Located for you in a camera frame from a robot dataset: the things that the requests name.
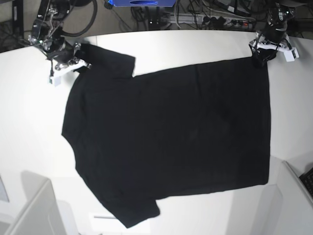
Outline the black keyboard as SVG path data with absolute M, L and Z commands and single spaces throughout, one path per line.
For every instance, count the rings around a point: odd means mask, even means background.
M 313 196 L 313 168 L 307 173 L 302 174 L 299 179 L 307 189 L 308 193 Z

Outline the white partition panel right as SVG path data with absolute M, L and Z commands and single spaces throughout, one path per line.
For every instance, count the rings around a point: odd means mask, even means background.
M 313 233 L 313 200 L 290 165 L 283 161 L 277 186 L 282 193 L 282 208 L 276 235 L 311 235 Z

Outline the white partition panel left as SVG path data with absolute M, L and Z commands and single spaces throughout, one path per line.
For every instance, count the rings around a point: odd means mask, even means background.
M 46 178 L 4 232 L 6 235 L 66 235 L 51 181 Z

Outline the black T-shirt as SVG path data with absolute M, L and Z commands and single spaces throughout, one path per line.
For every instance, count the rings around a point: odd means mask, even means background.
M 268 69 L 252 58 L 133 76 L 135 58 L 83 44 L 62 136 L 76 170 L 125 227 L 157 200 L 264 185 L 269 177 Z

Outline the white partition panel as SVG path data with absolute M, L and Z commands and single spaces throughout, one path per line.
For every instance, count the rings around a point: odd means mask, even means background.
M 313 233 L 313 200 L 290 165 L 283 161 L 277 186 L 282 193 L 282 208 L 276 235 L 311 235 Z
M 6 235 L 66 235 L 51 181 L 46 178 L 4 232 Z

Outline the white table slot plate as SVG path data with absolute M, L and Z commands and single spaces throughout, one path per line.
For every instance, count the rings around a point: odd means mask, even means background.
M 107 215 L 94 215 L 96 219 L 116 219 L 114 216 L 107 216 Z

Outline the white power strip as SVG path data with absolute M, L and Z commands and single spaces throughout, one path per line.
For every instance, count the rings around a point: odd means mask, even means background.
M 204 15 L 204 14 L 191 14 L 180 13 L 178 16 L 170 14 L 167 17 L 168 22 L 171 24 L 194 24 L 198 28 L 201 26 L 209 26 L 214 28 L 234 27 L 249 29 L 257 22 L 254 18 L 242 18 L 233 16 L 219 16 L 219 15 Z

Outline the black cabinet edge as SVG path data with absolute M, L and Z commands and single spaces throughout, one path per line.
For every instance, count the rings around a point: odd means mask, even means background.
M 12 1 L 12 35 L 20 46 L 24 46 L 23 0 Z

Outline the blue box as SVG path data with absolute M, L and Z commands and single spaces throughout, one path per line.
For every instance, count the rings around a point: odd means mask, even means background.
M 116 7 L 135 7 L 135 6 L 158 6 L 172 7 L 176 0 L 110 0 Z

